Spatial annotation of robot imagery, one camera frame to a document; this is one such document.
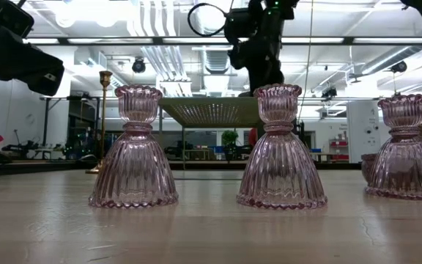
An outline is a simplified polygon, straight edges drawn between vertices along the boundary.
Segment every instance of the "green plant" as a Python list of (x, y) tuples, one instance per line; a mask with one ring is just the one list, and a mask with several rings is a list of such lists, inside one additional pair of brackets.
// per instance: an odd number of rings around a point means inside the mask
[(223, 135), (221, 136), (221, 141), (223, 146), (229, 146), (231, 144), (235, 144), (235, 141), (239, 137), (239, 134), (236, 131), (224, 131)]

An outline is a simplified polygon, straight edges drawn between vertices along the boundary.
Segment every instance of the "wire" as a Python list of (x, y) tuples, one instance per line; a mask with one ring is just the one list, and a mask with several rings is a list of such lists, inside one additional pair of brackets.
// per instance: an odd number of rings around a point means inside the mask
[(206, 6), (210, 6), (210, 7), (214, 7), (214, 8), (216, 8), (216, 9), (218, 9), (219, 11), (221, 11), (221, 12), (223, 13), (223, 15), (224, 15), (224, 17), (225, 17), (225, 18), (227, 17), (227, 13), (226, 13), (226, 12), (224, 12), (224, 10), (222, 10), (221, 8), (216, 7), (214, 4), (209, 4), (209, 3), (200, 3), (200, 4), (197, 4), (196, 6), (192, 7), (192, 8), (190, 9), (190, 12), (188, 12), (188, 17), (187, 17), (188, 26), (190, 27), (190, 29), (191, 29), (191, 31), (192, 31), (193, 33), (197, 34), (197, 35), (198, 35), (198, 36), (200, 36), (200, 37), (212, 37), (212, 36), (214, 36), (214, 35), (217, 35), (217, 34), (219, 34), (221, 31), (223, 31), (223, 30), (224, 30), (224, 26), (226, 25), (226, 24), (224, 24), (224, 25), (223, 25), (220, 29), (216, 30), (216, 31), (215, 31), (215, 32), (213, 32), (213, 33), (209, 33), (209, 34), (202, 34), (202, 33), (198, 32), (198, 31), (196, 31), (196, 29), (194, 29), (194, 28), (193, 28), (193, 26), (191, 25), (191, 14), (192, 14), (193, 12), (195, 12), (195, 10), (197, 10), (198, 8), (200, 8), (200, 7), (206, 7)]
[(307, 93), (307, 81), (308, 81), (308, 64), (311, 62), (311, 50), (312, 50), (312, 29), (314, 25), (314, 0), (311, 4), (311, 29), (308, 37), (308, 56), (307, 56), (307, 69), (306, 69), (306, 84), (304, 84), (304, 95), (302, 97), (302, 102), (300, 103), (300, 112), (297, 121), (300, 120), (300, 115), (302, 114), (302, 107), (304, 107), (304, 100), (306, 99)]

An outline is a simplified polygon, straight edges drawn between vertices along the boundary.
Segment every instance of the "wooden table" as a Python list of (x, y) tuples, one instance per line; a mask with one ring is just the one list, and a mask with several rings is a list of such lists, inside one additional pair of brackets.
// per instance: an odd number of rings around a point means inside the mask
[(96, 175), (0, 177), (3, 263), (418, 263), (422, 202), (367, 197), (359, 171), (320, 172), (328, 206), (281, 211), (235, 202), (242, 172), (174, 172), (177, 205), (87, 205)]

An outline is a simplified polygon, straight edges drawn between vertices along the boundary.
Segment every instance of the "ceiling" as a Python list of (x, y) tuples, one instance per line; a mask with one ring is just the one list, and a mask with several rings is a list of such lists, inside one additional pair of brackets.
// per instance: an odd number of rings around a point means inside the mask
[[(131, 18), (137, 17), (132, 1), (141, 5), (141, 19), (144, 20), (147, 6), (151, 5), (152, 33), (160, 35), (159, 29), (155, 26), (155, 4), (160, 2), (163, 8), (173, 0), (71, 0), (70, 4), (77, 3), (81, 10), (71, 10), (68, 15), (76, 18), (72, 26), (63, 27), (57, 23), (60, 14), (66, 10), (68, 4), (63, 1), (30, 1), (24, 5), (24, 9), (34, 16), (34, 30), (30, 37), (130, 37), (128, 23)], [(177, 36), (196, 37), (187, 24), (188, 10), (193, 6), (192, 0), (173, 1), (174, 19), (173, 26)], [(223, 0), (208, 0), (213, 4), (223, 5)], [(234, 7), (243, 7), (247, 1), (235, 0)], [(311, 1), (300, 0), (295, 10), (295, 20), (287, 21), (284, 27), (284, 37), (298, 36), (357, 36), (357, 37), (422, 37), (422, 17), (417, 10), (409, 8), (401, 10), (403, 5), (397, 0), (314, 0), (314, 11), (311, 15)], [(213, 11), (209, 7), (203, 7), (199, 11), (196, 19), (200, 19), (201, 25), (213, 27), (223, 22), (219, 15), (213, 16)], [(112, 26), (99, 26), (98, 21), (114, 20)], [(146, 31), (143, 21), (139, 21), (140, 26)], [(166, 27), (166, 14), (163, 14), (163, 30)], [(182, 65), (187, 77), (190, 79), (190, 91), (197, 96), (200, 93), (206, 94), (207, 90), (222, 89), (222, 96), (236, 96), (245, 91), (248, 84), (248, 73), (244, 70), (234, 70), (232, 67), (226, 72), (224, 80), (217, 81), (216, 76), (207, 76), (209, 72), (205, 70), (204, 52), (202, 47), (184, 45), (179, 46), (179, 53), (182, 58)], [(407, 57), (404, 61), (408, 64), (405, 73), (397, 74), (393, 81), (393, 74), (379, 71), (378, 73), (362, 77), (365, 83), (359, 89), (363, 92), (348, 93), (345, 88), (350, 86), (345, 78), (345, 71), (351, 70), (351, 66), (362, 67), (388, 52), (394, 52), (398, 47), (391, 45), (291, 45), (285, 46), (281, 52), (281, 70), (285, 76), (285, 82), (298, 84), (307, 89), (306, 96), (319, 97), (321, 91), (328, 87), (336, 87), (338, 96), (365, 96), (378, 97), (393, 94), (395, 88), (398, 90), (422, 83), (422, 51)], [(159, 52), (165, 53), (164, 48), (159, 48)], [(84, 90), (95, 94), (100, 91), (98, 84), (98, 71), (86, 70), (81, 65), (86, 60), (86, 56), (97, 56), (101, 52), (108, 60), (106, 67), (114, 72), (114, 75), (125, 84), (149, 84), (156, 85), (158, 74), (150, 64), (148, 57), (144, 54), (140, 46), (114, 46), (96, 45), (82, 46), (76, 51), (75, 65), (68, 68), (68, 72), (74, 76), (72, 89)], [(134, 73), (131, 70), (135, 57), (145, 56), (146, 71), (144, 73)], [(167, 62), (172, 63), (169, 56), (165, 56)], [(218, 82), (225, 81), (219, 87), (212, 87)], [(415, 92), (422, 92), (422, 87)]]

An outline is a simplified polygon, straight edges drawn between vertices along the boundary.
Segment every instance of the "black camera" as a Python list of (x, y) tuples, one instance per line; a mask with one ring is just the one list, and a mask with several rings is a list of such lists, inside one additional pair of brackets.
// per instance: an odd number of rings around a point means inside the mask
[(136, 57), (135, 63), (133, 63), (133, 66), (131, 67), (131, 69), (135, 73), (143, 73), (146, 70), (146, 65), (144, 64), (144, 58)]
[(63, 78), (63, 61), (23, 43), (34, 25), (33, 17), (21, 9), (24, 2), (0, 0), (0, 80), (17, 79), (31, 91), (53, 96)]

